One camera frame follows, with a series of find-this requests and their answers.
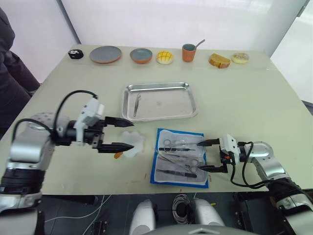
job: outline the stainless steel tray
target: stainless steel tray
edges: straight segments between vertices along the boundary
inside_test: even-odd
[[[190,118],[198,113],[185,82],[129,85],[122,96],[122,117],[134,122]]]

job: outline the orange cup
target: orange cup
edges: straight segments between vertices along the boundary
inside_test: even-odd
[[[196,54],[196,46],[193,44],[184,44],[182,46],[182,60],[191,62],[194,60]]]

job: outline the white wall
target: white wall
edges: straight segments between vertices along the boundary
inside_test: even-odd
[[[272,55],[305,0],[62,0],[83,44],[261,50]]]
[[[39,82],[59,63],[75,39],[56,0],[1,0],[16,34],[11,50]]]
[[[300,99],[313,103],[313,0],[271,57]]]

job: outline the person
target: person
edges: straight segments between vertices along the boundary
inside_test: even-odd
[[[0,8],[0,138],[40,84],[10,48],[15,38],[8,17]]]

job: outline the toast slice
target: toast slice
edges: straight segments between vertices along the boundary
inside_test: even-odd
[[[220,69],[227,68],[230,65],[230,59],[222,57],[218,54],[213,53],[209,59],[209,63]]]

